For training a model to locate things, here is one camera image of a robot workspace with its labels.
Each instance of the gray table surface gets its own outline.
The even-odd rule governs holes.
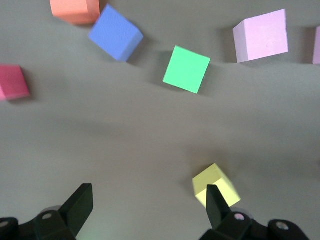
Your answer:
[[[32,93],[0,102],[0,217],[24,223],[92,183],[79,240],[197,240],[210,223],[192,178],[218,163],[235,207],[319,239],[320,1],[109,3],[145,35],[128,63],[49,0],[0,0],[0,62],[20,65]],[[233,27],[280,9],[289,53],[235,63]],[[175,45],[211,58],[199,94],[162,82]]]

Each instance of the cube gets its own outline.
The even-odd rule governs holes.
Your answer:
[[[287,53],[286,10],[245,19],[233,29],[238,63]]]
[[[0,101],[27,96],[30,93],[20,66],[0,64]]]
[[[115,60],[127,62],[144,36],[108,4],[93,26],[89,38]]]
[[[210,58],[175,46],[163,82],[197,94]]]
[[[313,64],[320,64],[320,26],[316,28],[315,32]]]
[[[241,200],[234,185],[215,163],[192,179],[194,195],[207,207],[207,186],[216,185],[229,207]]]
[[[50,0],[54,17],[74,25],[93,24],[100,16],[99,0]]]

